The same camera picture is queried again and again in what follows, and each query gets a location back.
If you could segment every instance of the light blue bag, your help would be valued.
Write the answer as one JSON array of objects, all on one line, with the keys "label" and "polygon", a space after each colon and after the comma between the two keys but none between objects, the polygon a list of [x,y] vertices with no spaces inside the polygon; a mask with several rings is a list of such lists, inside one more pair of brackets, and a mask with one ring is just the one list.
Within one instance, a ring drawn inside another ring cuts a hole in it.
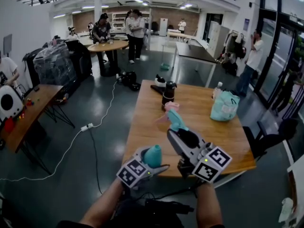
[{"label": "light blue bag", "polygon": [[223,91],[216,98],[210,118],[216,121],[229,121],[237,114],[239,97],[229,91]]}]

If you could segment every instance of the poster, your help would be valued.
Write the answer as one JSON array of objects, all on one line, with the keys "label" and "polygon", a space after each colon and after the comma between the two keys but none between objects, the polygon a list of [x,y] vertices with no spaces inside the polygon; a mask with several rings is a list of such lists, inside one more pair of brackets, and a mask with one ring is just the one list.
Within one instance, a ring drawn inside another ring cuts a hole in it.
[{"label": "poster", "polygon": [[249,19],[245,19],[245,22],[244,22],[244,28],[243,28],[243,30],[244,30],[244,31],[248,31],[249,22],[250,22],[250,20],[249,20]]}]

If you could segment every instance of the white cable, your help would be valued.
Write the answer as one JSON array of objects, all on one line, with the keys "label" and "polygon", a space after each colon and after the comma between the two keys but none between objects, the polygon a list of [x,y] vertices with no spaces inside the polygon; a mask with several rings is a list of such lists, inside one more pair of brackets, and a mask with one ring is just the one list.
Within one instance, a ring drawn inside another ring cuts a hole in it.
[{"label": "white cable", "polygon": [[[103,118],[101,119],[101,122],[100,122],[100,124],[99,125],[97,125],[97,126],[93,126],[93,127],[99,127],[101,124],[102,124],[102,122],[103,122],[103,119],[108,115],[108,111],[109,111],[109,109],[111,108],[111,106],[112,106],[112,101],[114,100],[114,90],[115,90],[115,84],[113,85],[113,90],[112,90],[112,96],[113,96],[113,98],[112,98],[112,100],[111,100],[111,102],[110,102],[110,106],[109,106],[109,108],[106,110],[106,113],[105,113],[105,115],[103,116]],[[73,144],[73,142],[74,142],[74,140],[75,140],[75,138],[81,133],[82,131],[80,130],[76,135],[75,135],[75,137],[74,137],[74,139],[72,140],[72,142],[71,142],[71,145],[70,145],[70,147],[66,150],[66,152],[63,154],[63,156],[62,156],[62,158],[61,158],[61,160],[59,161],[59,163],[57,164],[57,166],[56,166],[56,168],[55,168],[55,171],[54,171],[54,173],[53,174],[51,174],[51,175],[49,175],[49,176],[47,176],[47,177],[44,177],[44,178],[38,178],[38,179],[31,179],[31,178],[27,178],[27,177],[22,177],[22,178],[20,178],[20,179],[17,179],[17,180],[10,180],[10,179],[6,179],[6,178],[3,178],[3,179],[0,179],[0,181],[11,181],[11,182],[13,182],[13,181],[21,181],[21,180],[30,180],[30,181],[41,181],[41,180],[45,180],[45,179],[47,179],[47,178],[49,178],[49,177],[51,177],[51,176],[54,176],[55,175],[55,173],[56,173],[56,171],[57,171],[57,167],[60,165],[60,163],[63,161],[63,158],[64,158],[64,156],[66,155],[66,153],[71,149],[71,147],[72,147],[72,144]]]}]

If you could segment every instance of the white shirt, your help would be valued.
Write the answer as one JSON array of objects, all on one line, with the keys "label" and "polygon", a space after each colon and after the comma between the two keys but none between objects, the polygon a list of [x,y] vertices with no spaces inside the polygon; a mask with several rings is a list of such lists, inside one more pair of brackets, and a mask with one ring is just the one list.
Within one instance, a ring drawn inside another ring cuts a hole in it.
[{"label": "white shirt", "polygon": [[185,30],[185,27],[186,27],[186,22],[185,21],[181,21],[180,23],[179,23],[179,30],[182,30],[182,31],[184,31]]},{"label": "white shirt", "polygon": [[131,32],[130,36],[133,36],[136,38],[143,38],[143,36],[144,36],[143,29],[145,28],[144,19],[142,17],[138,17],[137,19],[131,20],[131,26],[134,28],[141,27],[142,29]]},{"label": "white shirt", "polygon": [[264,42],[262,40],[259,40],[255,42],[254,47],[256,50],[251,50],[248,57],[247,65],[252,69],[256,70],[262,59]]},{"label": "white shirt", "polygon": [[72,35],[69,35],[67,38],[66,38],[66,41],[73,41],[73,40],[78,40],[78,36],[76,34],[74,34],[73,36]]},{"label": "white shirt", "polygon": [[17,69],[17,64],[9,57],[2,57],[0,63],[0,85],[4,85],[4,82],[14,76],[14,71]]},{"label": "white shirt", "polygon": [[127,17],[127,19],[125,20],[125,33],[127,35],[131,34],[130,26],[129,26],[129,25],[131,25],[131,21],[132,21],[132,18],[130,18],[130,17]]}]

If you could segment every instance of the plastic wrap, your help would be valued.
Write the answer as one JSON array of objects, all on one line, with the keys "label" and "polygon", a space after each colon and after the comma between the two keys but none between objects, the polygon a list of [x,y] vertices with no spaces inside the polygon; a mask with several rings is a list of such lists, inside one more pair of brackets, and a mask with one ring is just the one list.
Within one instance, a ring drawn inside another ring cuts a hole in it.
[{"label": "plastic wrap", "polygon": [[41,84],[67,86],[77,79],[66,43],[40,51],[33,62]]}]

